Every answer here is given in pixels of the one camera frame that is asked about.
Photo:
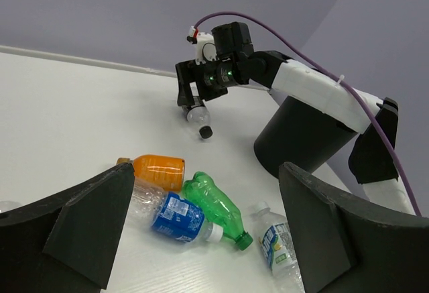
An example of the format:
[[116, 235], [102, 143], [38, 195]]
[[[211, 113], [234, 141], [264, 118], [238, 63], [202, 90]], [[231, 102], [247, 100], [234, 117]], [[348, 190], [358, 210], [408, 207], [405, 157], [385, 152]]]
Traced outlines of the clear bottle white green label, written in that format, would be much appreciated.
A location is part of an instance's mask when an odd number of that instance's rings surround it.
[[251, 206], [254, 234], [262, 256], [280, 292], [303, 292], [304, 285], [285, 216], [265, 202]]

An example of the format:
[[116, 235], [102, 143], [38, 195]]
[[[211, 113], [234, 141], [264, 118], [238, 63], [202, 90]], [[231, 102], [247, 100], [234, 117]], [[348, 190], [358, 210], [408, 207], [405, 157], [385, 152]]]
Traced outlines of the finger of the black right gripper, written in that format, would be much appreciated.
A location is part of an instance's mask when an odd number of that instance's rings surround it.
[[193, 73], [191, 70], [191, 61], [179, 62], [175, 65], [178, 78], [178, 98], [177, 105], [179, 107], [190, 107], [194, 105], [194, 98], [190, 83], [194, 82]]

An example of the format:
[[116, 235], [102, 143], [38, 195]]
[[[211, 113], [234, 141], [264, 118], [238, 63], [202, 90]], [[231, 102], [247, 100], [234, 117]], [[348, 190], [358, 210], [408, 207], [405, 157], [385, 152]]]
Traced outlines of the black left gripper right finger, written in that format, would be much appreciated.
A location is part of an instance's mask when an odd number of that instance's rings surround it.
[[290, 162], [279, 184], [306, 292], [428, 291], [428, 218], [359, 198]]

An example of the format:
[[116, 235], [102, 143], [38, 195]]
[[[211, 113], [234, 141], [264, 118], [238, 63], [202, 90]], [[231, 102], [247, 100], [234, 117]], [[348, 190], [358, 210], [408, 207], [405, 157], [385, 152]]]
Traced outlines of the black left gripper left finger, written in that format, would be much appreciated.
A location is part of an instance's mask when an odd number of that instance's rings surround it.
[[134, 185], [131, 164], [1, 213], [2, 292], [100, 292]]

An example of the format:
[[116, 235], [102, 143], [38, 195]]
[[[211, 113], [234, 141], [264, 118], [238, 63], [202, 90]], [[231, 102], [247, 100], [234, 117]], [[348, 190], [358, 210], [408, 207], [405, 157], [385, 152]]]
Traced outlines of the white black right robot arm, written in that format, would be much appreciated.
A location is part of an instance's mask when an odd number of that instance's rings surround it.
[[354, 141], [348, 166], [367, 198], [420, 214], [395, 153], [399, 113], [394, 100], [354, 89], [304, 58], [255, 51], [249, 28], [241, 22], [217, 26], [208, 34], [192, 27], [187, 39], [196, 55], [176, 65], [179, 106], [211, 101], [250, 82], [286, 94], [253, 146], [272, 176], [278, 176], [284, 162], [314, 172]]

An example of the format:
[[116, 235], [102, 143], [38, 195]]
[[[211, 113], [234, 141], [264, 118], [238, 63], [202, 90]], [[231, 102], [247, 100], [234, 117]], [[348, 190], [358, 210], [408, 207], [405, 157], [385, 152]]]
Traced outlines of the clear bottle black cap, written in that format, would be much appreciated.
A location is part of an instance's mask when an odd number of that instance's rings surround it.
[[199, 96], [193, 99], [193, 105], [182, 106], [184, 117], [201, 139], [208, 139], [213, 135], [210, 113]]

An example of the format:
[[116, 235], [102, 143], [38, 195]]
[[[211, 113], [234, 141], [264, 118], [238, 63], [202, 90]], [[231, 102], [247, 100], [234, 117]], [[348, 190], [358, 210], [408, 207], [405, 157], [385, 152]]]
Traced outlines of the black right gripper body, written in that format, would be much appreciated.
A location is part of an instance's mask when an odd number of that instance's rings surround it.
[[211, 101], [228, 93], [228, 88], [239, 83], [235, 77], [235, 65], [231, 59], [197, 64], [189, 61], [193, 81], [203, 101]]

